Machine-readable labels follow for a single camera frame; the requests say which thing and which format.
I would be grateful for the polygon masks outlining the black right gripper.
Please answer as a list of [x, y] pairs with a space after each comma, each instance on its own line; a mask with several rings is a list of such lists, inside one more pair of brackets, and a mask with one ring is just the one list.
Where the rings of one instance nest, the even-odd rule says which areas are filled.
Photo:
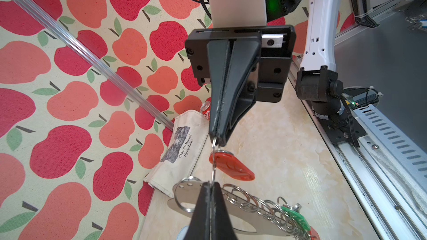
[[[292, 25], [193, 30], [185, 41], [199, 85], [211, 83], [209, 134], [225, 146], [237, 122], [256, 100], [281, 101], [296, 31]], [[256, 85], [248, 80], [257, 65]]]

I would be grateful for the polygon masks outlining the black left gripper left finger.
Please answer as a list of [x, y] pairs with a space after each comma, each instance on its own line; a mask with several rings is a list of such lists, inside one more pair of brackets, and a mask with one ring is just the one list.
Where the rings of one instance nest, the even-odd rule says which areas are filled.
[[209, 240], [211, 233], [211, 184], [202, 184], [184, 240]]

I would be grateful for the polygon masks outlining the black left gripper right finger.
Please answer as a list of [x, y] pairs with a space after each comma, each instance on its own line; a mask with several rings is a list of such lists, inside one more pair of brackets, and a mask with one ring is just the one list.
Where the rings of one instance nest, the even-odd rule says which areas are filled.
[[211, 239], [237, 239], [222, 195], [222, 189], [217, 182], [213, 184], [211, 191]]

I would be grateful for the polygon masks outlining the metal car-shaped key holder plate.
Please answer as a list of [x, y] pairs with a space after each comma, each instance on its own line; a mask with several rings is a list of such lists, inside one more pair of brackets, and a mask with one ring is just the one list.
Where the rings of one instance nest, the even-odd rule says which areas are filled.
[[[202, 187], [196, 177], [188, 177], [175, 184], [173, 198], [168, 200], [170, 209], [192, 219]], [[314, 240], [312, 229], [305, 231], [281, 207], [300, 213], [301, 206], [290, 206], [283, 197], [276, 201], [262, 200], [234, 184], [220, 185], [234, 232], [248, 236], [293, 237], [296, 240]]]

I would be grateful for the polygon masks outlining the red framed tag with key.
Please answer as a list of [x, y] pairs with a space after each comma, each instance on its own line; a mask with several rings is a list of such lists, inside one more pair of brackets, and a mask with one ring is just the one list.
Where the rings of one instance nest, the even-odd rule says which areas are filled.
[[239, 181], [253, 181], [255, 174], [245, 166], [233, 153], [225, 150], [218, 150], [209, 156], [211, 164], [216, 163], [216, 168]]

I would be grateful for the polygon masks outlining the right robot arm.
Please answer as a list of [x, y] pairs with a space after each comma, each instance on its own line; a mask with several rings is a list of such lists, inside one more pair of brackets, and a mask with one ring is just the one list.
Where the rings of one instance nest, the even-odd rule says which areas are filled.
[[[211, 84], [209, 135], [223, 147], [237, 123], [258, 101], [279, 102], [290, 69], [296, 31], [269, 22], [294, 11], [302, 0], [198, 0], [212, 22], [185, 42], [199, 84]], [[309, 0], [304, 54], [296, 94], [333, 130], [358, 146], [359, 132], [342, 96], [335, 63], [341, 0]]]

